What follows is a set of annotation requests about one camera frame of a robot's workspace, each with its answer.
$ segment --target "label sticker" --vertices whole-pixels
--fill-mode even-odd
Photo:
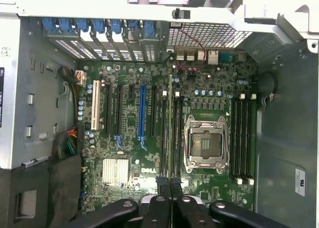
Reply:
[[[2,127],[4,67],[0,67],[0,127]]]
[[[296,169],[295,192],[304,197],[305,188],[306,188],[306,173],[302,170]]]

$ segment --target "cpu socket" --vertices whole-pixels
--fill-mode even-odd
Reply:
[[[216,169],[222,174],[229,164],[227,124],[223,116],[218,121],[196,121],[189,115],[185,124],[184,164],[186,171]]]

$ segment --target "red cable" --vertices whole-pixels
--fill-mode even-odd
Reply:
[[[207,56],[206,50],[205,50],[204,46],[203,46],[196,38],[190,36],[187,32],[185,32],[185,31],[182,30],[181,28],[178,29],[178,30],[181,31],[183,34],[185,34],[185,35],[186,35],[187,37],[189,37],[190,39],[192,39],[194,42],[197,42],[197,43],[199,44],[199,46],[201,46],[201,48],[204,50],[204,59],[203,59],[203,61],[201,62],[201,64],[200,64],[199,67],[193,68],[193,69],[191,69],[191,70],[187,70],[186,68],[184,68],[183,66],[181,66],[181,65],[179,64],[179,62],[177,63],[177,67],[178,67],[179,69],[183,69],[183,70],[185,70],[185,71],[193,71],[193,72],[198,71],[199,69],[201,69],[201,68],[203,67],[204,62],[206,61],[206,56]]]

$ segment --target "motherboard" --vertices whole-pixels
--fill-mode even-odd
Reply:
[[[157,194],[160,176],[179,177],[206,205],[253,209],[257,64],[226,58],[80,64],[84,214]]]

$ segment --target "white pci slot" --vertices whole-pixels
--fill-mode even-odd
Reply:
[[[98,130],[100,123],[101,82],[93,81],[91,130]]]

